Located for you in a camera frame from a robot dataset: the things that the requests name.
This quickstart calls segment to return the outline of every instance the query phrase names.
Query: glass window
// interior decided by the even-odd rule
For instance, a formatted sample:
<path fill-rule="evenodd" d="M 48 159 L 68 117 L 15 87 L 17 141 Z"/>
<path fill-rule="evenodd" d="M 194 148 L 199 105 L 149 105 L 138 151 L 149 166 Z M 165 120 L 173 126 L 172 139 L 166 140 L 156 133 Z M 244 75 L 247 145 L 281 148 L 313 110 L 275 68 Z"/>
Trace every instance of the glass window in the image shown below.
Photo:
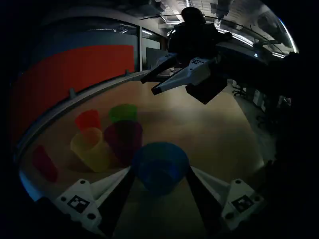
<path fill-rule="evenodd" d="M 148 70 L 166 54 L 166 38 L 142 28 L 142 68 Z"/>

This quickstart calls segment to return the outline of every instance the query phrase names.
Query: table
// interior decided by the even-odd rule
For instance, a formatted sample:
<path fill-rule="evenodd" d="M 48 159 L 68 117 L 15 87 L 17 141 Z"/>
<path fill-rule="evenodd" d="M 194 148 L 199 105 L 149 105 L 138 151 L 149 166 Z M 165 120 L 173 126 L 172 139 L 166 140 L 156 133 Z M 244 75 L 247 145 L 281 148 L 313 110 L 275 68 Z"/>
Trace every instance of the table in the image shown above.
<path fill-rule="evenodd" d="M 154 96 L 156 83 L 127 82 L 109 89 L 78 105 L 44 130 L 22 157 L 21 170 L 47 197 L 54 199 L 79 178 L 91 183 L 120 170 L 91 172 L 70 150 L 70 141 L 78 132 L 75 118 L 83 111 L 99 111 L 102 128 L 111 124 L 109 110 L 119 104 L 135 104 L 138 121 L 143 127 L 143 145 L 166 141 L 181 147 L 190 164 L 217 178 L 230 182 L 246 179 L 263 166 L 255 135 L 233 96 L 221 92 L 207 105 L 187 94 L 181 86 Z M 32 152 L 43 145 L 59 170 L 56 183 L 47 182 L 32 166 Z M 109 149 L 109 157 L 114 159 Z M 161 227 L 166 232 L 160 233 Z M 203 224 L 185 179 L 173 193 L 163 198 L 150 198 L 136 180 L 118 221 L 115 237 L 135 233 L 140 237 L 168 233 L 185 238 L 205 235 Z"/>

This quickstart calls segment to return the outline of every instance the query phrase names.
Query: ceiling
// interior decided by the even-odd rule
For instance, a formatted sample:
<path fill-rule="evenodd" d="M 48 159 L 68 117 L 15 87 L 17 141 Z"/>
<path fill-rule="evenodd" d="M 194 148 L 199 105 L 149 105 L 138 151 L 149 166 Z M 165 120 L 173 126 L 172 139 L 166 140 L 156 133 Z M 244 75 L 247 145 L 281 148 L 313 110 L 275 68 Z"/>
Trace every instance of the ceiling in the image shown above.
<path fill-rule="evenodd" d="M 294 51 L 287 32 L 278 17 L 260 0 L 161 0 L 165 4 L 162 15 L 180 14 L 191 3 L 201 10 L 207 22 L 222 19 L 220 28 L 240 34 L 256 42 L 268 42 L 273 51 L 278 48 Z M 179 21 L 181 17 L 168 16 L 166 20 Z"/>
<path fill-rule="evenodd" d="M 260 0 L 77 0 L 69 3 L 69 7 L 72 6 L 111 8 L 139 19 L 162 15 L 156 21 L 154 18 L 144 21 L 152 21 L 154 27 L 163 32 L 174 27 L 167 21 L 182 22 L 181 11 L 193 6 L 204 13 L 207 22 L 216 22 L 214 18 L 221 20 L 218 26 L 223 30 L 262 43 L 272 51 L 279 51 L 278 48 L 284 53 L 296 51 L 282 22 Z"/>

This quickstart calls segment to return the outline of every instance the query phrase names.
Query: purple plastic cup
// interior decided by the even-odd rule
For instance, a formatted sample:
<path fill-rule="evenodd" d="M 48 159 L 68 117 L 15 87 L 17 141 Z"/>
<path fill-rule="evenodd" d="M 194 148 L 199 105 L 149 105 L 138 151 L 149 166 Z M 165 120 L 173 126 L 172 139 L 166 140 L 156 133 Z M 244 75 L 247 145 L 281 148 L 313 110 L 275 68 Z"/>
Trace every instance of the purple plastic cup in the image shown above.
<path fill-rule="evenodd" d="M 134 154 L 142 147 L 141 125 L 136 121 L 121 120 L 104 131 L 104 139 L 123 166 L 132 164 Z"/>

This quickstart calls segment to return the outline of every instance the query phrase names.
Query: red wall panel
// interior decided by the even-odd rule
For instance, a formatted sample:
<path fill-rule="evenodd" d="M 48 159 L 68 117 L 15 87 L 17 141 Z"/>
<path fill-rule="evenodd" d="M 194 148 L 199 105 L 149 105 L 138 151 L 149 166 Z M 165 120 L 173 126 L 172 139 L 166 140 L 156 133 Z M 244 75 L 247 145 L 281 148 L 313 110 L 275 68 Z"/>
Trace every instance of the red wall panel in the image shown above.
<path fill-rule="evenodd" d="M 35 64 L 13 85 L 10 95 L 10 136 L 16 144 L 46 110 L 96 83 L 134 72 L 133 46 L 98 45 L 52 55 Z"/>

